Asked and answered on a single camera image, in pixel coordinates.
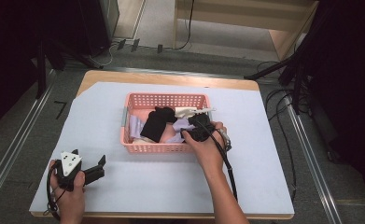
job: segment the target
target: pink plastic basket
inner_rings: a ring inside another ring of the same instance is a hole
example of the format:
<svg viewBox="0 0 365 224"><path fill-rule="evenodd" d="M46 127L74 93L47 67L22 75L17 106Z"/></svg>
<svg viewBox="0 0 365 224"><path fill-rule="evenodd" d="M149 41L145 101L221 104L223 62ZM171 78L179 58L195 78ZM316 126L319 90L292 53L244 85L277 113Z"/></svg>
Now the pink plastic basket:
<svg viewBox="0 0 365 224"><path fill-rule="evenodd" d="M148 93L132 92L127 95L124 105L123 120L121 122L120 142L130 153L164 153L164 152L191 152L188 144L132 144L130 137L130 115L135 115L142 121L147 120L148 114L158 107L195 106L198 109L210 107L205 94L186 93Z"/></svg>

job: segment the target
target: white tabletop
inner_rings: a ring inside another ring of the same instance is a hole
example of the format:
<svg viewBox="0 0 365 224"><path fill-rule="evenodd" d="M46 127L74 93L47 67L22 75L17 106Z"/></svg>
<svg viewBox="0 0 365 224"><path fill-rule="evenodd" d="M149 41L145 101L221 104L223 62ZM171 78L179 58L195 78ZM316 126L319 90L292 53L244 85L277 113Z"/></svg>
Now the white tabletop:
<svg viewBox="0 0 365 224"><path fill-rule="evenodd" d="M212 119L228 128L228 153L239 204L247 217L292 218L294 209L259 91L98 82L72 103L52 159L79 150L82 169L106 155L105 177L86 186L86 214L113 217L211 217L203 171L192 153L129 154L120 143L130 92L207 94ZM30 212L47 209L44 171Z"/></svg>

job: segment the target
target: person's left hand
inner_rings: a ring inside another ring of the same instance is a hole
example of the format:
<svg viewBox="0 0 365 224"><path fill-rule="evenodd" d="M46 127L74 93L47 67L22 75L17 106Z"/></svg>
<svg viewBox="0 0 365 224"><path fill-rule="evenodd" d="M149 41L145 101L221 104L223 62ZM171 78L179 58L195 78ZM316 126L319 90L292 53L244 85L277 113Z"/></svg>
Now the person's left hand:
<svg viewBox="0 0 365 224"><path fill-rule="evenodd" d="M49 169L55 163L50 161ZM84 182L85 174L79 171L75 176L74 190L72 192L66 191L58 187L57 176L55 171L51 174L50 185L54 190L55 199L60 199L57 202L60 211L61 224L78 224L81 223L83 213L85 209L85 198L84 198Z"/></svg>

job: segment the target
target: hand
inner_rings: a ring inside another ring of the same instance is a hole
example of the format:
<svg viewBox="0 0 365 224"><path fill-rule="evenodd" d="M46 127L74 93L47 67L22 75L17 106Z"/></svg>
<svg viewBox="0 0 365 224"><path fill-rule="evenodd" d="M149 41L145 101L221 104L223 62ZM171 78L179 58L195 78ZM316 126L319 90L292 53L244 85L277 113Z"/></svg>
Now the hand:
<svg viewBox="0 0 365 224"><path fill-rule="evenodd" d="M66 191L64 194L64 189L58 187L57 176L55 171L51 174L50 185L54 190L55 199L59 199L57 205L60 211L60 217L62 224L78 224L81 223L85 208L85 198L84 198L84 185L85 174L79 171L75 176L74 180L74 190L72 192Z"/></svg>
<svg viewBox="0 0 365 224"><path fill-rule="evenodd" d="M222 122L211 123L215 126L215 129L223 129L224 132L227 132L227 129L226 127L223 127ZM188 132L184 131L182 134L185 138L185 141L193 148L196 157L207 177L223 173L223 159L220 156L218 148L211 137L208 137L208 139L203 142L196 142L191 138ZM225 146L222 136L220 136L218 132L213 132L213 136L220 143L222 148L224 148Z"/></svg>

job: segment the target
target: wooden desk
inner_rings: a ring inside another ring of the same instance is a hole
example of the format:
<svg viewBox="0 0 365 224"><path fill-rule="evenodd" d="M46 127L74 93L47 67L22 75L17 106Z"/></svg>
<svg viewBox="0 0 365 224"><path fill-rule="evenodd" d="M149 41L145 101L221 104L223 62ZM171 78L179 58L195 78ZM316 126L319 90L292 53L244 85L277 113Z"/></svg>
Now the wooden desk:
<svg viewBox="0 0 365 224"><path fill-rule="evenodd" d="M119 142L124 100L135 91L207 94L211 105L219 106L213 119L234 127L228 129L233 145L229 160L246 216L293 217L256 82L104 71L90 71L83 78L52 155L57 159L62 150L78 148L82 169L87 169L106 154L105 177L86 187L86 217L213 218L209 189L194 154L132 155ZM238 131L242 127L244 134ZM46 175L30 208L34 216L43 216L46 209Z"/></svg>
<svg viewBox="0 0 365 224"><path fill-rule="evenodd" d="M316 13L311 0L195 0L192 20L268 29L278 58L293 50L307 33ZM190 19L191 0L175 0L174 48L177 20Z"/></svg>

